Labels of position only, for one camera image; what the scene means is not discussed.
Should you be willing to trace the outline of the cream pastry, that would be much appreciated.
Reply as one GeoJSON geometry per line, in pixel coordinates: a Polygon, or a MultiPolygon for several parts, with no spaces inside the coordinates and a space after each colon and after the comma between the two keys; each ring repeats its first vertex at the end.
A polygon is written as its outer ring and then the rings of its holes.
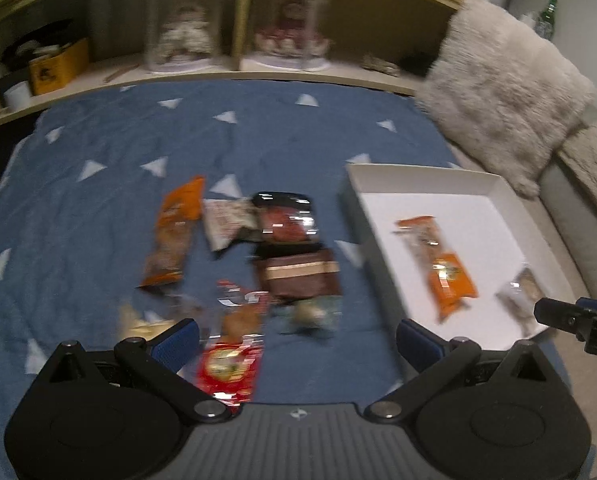
{"type": "Polygon", "coordinates": [[[169,330],[177,323],[176,318],[161,318],[148,311],[142,316],[131,304],[125,302],[118,307],[118,339],[138,337],[151,340],[169,330]]]}

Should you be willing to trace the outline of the small clear candy packet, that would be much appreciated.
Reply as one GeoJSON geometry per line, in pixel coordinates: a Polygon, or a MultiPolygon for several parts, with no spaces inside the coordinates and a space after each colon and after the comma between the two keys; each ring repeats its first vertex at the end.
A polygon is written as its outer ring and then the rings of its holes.
{"type": "Polygon", "coordinates": [[[534,314],[535,304],[545,297],[543,284],[533,270],[523,266],[511,281],[497,290],[496,297],[519,324],[522,336],[532,338],[539,330],[534,314]]]}

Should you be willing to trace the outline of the red cracker pack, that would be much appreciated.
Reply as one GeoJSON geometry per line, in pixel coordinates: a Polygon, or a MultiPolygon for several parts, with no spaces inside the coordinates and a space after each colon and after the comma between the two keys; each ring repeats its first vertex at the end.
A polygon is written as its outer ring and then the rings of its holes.
{"type": "Polygon", "coordinates": [[[218,321],[201,353],[195,385],[236,412],[252,400],[270,307],[265,290],[217,282],[218,321]]]}

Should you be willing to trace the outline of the orange cracker pack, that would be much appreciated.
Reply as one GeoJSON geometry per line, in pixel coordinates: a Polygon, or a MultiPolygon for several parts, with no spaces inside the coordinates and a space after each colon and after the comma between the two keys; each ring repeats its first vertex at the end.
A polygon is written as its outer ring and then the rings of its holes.
{"type": "Polygon", "coordinates": [[[164,198],[140,288],[168,286],[184,277],[193,229],[202,214],[204,184],[202,176],[195,176],[164,198]]]}
{"type": "Polygon", "coordinates": [[[432,292],[441,323],[463,307],[466,299],[479,296],[469,272],[449,245],[433,216],[426,214],[395,222],[395,234],[402,237],[417,260],[432,292]]]}

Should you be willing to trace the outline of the clear green-dot candy packet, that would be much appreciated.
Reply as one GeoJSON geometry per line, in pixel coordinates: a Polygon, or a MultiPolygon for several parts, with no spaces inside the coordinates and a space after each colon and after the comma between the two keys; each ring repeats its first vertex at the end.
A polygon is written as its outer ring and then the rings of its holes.
{"type": "Polygon", "coordinates": [[[296,300],[281,308],[279,330],[282,334],[329,337],[338,329],[341,317],[342,297],[339,295],[296,300]]]}

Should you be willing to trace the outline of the white printed snack packet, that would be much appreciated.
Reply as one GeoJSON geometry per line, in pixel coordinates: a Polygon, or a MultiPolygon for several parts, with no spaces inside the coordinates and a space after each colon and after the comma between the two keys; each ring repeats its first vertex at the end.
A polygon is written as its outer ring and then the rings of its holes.
{"type": "Polygon", "coordinates": [[[210,250],[222,252],[233,242],[259,242],[256,210],[251,200],[203,200],[203,224],[210,250]]]}

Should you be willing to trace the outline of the brown gold-band cake pack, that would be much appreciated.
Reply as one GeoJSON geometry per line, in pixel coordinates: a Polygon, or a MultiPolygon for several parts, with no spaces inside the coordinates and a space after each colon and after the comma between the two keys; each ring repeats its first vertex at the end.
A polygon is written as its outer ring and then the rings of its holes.
{"type": "Polygon", "coordinates": [[[258,286],[284,302],[341,296],[340,267],[329,248],[276,258],[256,258],[258,286]]]}

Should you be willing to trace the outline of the black mooncake pack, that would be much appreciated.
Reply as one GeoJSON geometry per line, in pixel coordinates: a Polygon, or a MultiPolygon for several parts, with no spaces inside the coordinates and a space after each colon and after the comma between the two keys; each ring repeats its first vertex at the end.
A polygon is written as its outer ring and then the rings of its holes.
{"type": "Polygon", "coordinates": [[[313,201],[304,194],[259,192],[251,199],[262,242],[300,246],[319,242],[313,201]]]}

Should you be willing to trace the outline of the grey mattress edge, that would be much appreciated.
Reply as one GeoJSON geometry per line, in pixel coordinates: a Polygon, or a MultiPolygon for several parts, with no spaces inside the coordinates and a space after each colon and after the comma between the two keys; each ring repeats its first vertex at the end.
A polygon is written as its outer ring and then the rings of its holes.
{"type": "Polygon", "coordinates": [[[555,159],[541,175],[541,202],[576,264],[591,298],[597,299],[597,207],[573,172],[555,159]]]}

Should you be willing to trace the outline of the white shallow cardboard tray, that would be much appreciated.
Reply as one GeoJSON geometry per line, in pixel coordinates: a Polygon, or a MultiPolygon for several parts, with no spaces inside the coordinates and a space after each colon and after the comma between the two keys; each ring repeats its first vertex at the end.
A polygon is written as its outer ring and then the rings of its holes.
{"type": "Polygon", "coordinates": [[[547,296],[574,298],[543,233],[503,178],[458,168],[352,164],[341,201],[389,333],[412,318],[443,338],[466,336],[487,350],[529,338],[565,371],[553,330],[541,324],[525,330],[498,296],[530,269],[547,296]],[[477,288],[445,321],[413,246],[397,231],[399,221],[419,216],[433,218],[477,288]]]}

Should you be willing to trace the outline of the white fluffy pillow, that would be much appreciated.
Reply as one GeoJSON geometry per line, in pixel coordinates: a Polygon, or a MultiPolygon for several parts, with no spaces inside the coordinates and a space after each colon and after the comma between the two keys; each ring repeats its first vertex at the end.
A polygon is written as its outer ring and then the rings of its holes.
{"type": "Polygon", "coordinates": [[[595,97],[550,41],[489,0],[463,0],[416,92],[449,141],[525,198],[538,196],[553,152],[595,97]]]}

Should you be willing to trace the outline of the green glass bottle right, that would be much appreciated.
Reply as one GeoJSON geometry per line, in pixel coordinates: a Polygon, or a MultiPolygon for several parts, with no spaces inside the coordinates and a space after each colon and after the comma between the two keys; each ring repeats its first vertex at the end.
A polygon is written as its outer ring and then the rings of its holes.
{"type": "Polygon", "coordinates": [[[534,32],[548,41],[553,39],[555,33],[557,4],[558,0],[548,0],[544,10],[538,14],[534,26],[534,32]]]}

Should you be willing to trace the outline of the white cylinder cup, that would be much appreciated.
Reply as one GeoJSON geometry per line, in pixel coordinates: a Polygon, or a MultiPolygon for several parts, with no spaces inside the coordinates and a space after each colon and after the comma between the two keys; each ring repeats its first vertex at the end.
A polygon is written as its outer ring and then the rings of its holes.
{"type": "Polygon", "coordinates": [[[23,80],[14,84],[12,87],[3,92],[4,100],[7,108],[11,113],[20,112],[32,105],[32,92],[30,91],[29,83],[23,80]]]}

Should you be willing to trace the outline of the white-dress doll display case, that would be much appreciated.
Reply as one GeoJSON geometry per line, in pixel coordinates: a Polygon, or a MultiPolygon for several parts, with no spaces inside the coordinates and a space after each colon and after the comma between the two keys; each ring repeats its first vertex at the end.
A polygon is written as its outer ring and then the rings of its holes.
{"type": "Polygon", "coordinates": [[[202,70],[220,58],[222,0],[149,0],[146,67],[153,73],[202,70]]]}

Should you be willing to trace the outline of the pink-dress doll display case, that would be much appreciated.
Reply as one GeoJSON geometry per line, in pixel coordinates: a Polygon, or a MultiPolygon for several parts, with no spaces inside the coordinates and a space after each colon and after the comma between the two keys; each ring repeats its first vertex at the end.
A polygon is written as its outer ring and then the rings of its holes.
{"type": "Polygon", "coordinates": [[[330,0],[253,0],[253,61],[279,70],[329,66],[333,40],[323,32],[330,0]]]}

